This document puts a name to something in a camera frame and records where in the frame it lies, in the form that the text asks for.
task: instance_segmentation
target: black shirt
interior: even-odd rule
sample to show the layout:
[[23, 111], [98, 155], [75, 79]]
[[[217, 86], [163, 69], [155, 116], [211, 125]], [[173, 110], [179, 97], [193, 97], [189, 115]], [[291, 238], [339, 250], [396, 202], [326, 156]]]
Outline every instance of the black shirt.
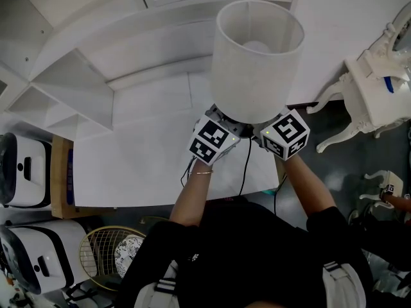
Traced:
[[181, 308], [244, 308], [255, 301], [285, 307], [326, 307], [325, 263], [349, 263], [365, 292], [371, 272], [337, 208], [313, 214], [308, 232], [294, 228], [253, 203], [207, 206], [200, 227], [156, 224], [121, 284], [116, 306], [133, 307], [142, 287], [179, 265]]

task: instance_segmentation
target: bracelet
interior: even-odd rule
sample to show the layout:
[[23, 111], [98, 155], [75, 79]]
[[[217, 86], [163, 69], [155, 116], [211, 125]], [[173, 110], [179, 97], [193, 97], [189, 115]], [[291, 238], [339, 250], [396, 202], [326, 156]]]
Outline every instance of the bracelet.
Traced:
[[196, 175], [210, 175], [213, 172], [214, 172], [214, 170], [207, 171], [207, 172], [189, 172], [188, 174], [191, 175], [191, 174], [195, 173]]

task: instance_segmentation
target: black handle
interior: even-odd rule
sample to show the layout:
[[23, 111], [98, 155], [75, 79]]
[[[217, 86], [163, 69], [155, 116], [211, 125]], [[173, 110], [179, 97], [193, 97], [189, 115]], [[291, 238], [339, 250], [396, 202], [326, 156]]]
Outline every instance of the black handle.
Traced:
[[31, 157], [24, 158], [24, 178], [28, 181], [31, 180]]
[[46, 266], [46, 261], [44, 261], [43, 256], [41, 256], [40, 258], [38, 258], [38, 259], [37, 259], [37, 262], [39, 263], [39, 266], [40, 266], [40, 269], [41, 269], [41, 272], [43, 273], [43, 275], [44, 275], [45, 277], [50, 277], [50, 273], [49, 273], [49, 270], [48, 270], [48, 268], [47, 268], [47, 266]]

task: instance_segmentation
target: chair leg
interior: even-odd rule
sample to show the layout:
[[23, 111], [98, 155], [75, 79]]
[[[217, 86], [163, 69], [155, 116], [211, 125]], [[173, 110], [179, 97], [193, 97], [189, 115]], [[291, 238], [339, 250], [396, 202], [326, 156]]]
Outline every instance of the chair leg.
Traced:
[[366, 174], [364, 175], [364, 178], [365, 178], [365, 179], [373, 179], [373, 178], [376, 178], [376, 177], [379, 177], [379, 176], [385, 178], [385, 177], [387, 176], [387, 173], [388, 173], [388, 171], [386, 171], [386, 170], [379, 170], [379, 171], [373, 173], [372, 175], [368, 175], [368, 174], [366, 173]]
[[341, 81], [330, 85], [320, 96], [319, 103], [314, 107], [307, 107], [307, 114], [317, 113], [319, 110], [322, 110], [324, 106], [328, 103], [328, 101], [335, 95], [342, 92], [342, 87], [344, 85]]
[[352, 81], [353, 77], [351, 74], [345, 73], [340, 76], [340, 79], [330, 85], [320, 96], [319, 98], [319, 103], [315, 105], [314, 107], [307, 107], [307, 113], [312, 114], [312, 113], [317, 113], [319, 110], [321, 110], [324, 106], [326, 106], [326, 103], [335, 95], [339, 94], [343, 91], [344, 87], [346, 86], [346, 82]]
[[388, 126], [382, 126], [380, 129], [376, 130], [374, 133], [374, 138], [380, 138], [380, 135], [383, 132], [398, 128], [400, 125], [402, 125], [404, 123], [404, 121], [396, 121], [392, 124], [389, 124]]
[[370, 194], [360, 195], [360, 200], [362, 200], [364, 198], [369, 198], [370, 200], [374, 200], [374, 201], [380, 201], [381, 200], [379, 195], [370, 195]]
[[331, 144], [336, 144], [338, 142], [347, 141], [350, 138], [353, 138], [360, 130], [357, 127], [357, 124], [350, 123], [347, 128], [345, 128], [338, 135], [332, 136], [329, 139], [323, 141], [321, 144], [317, 145], [317, 152], [322, 153], [327, 146]]
[[385, 207], [387, 209], [393, 209], [394, 208], [394, 206], [391, 203], [385, 203], [385, 202], [374, 203], [374, 206], [375, 207]]

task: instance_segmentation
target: white ornate chair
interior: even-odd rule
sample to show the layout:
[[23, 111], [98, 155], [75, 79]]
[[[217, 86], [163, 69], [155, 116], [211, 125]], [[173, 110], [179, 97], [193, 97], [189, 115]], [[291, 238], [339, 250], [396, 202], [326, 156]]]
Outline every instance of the white ornate chair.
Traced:
[[358, 132], [381, 132], [396, 128], [411, 119], [411, 90], [408, 68], [411, 65], [411, 3], [387, 25], [383, 35], [357, 60], [345, 60], [349, 70], [329, 86], [315, 107], [321, 110], [335, 94], [341, 93], [351, 116], [351, 123], [341, 133], [317, 146], [322, 153], [327, 146], [346, 141]]
[[[400, 177], [398, 177], [392, 171], [379, 170], [379, 171], [373, 173], [372, 175], [365, 174], [364, 178], [365, 179], [373, 179], [373, 178], [376, 178], [378, 176], [383, 177], [383, 181], [379, 184], [380, 189], [386, 189], [387, 186], [391, 186], [392, 187], [391, 188], [392, 195], [397, 196], [399, 198], [402, 197], [404, 182], [402, 181], [402, 179], [400, 179]], [[368, 198], [370, 200], [377, 201], [374, 204], [375, 207], [382, 206], [382, 207], [386, 207], [388, 209], [394, 208], [390, 203], [382, 202], [379, 194], [373, 194], [373, 195], [362, 194], [362, 195], [360, 195], [360, 200], [362, 200], [364, 198]]]

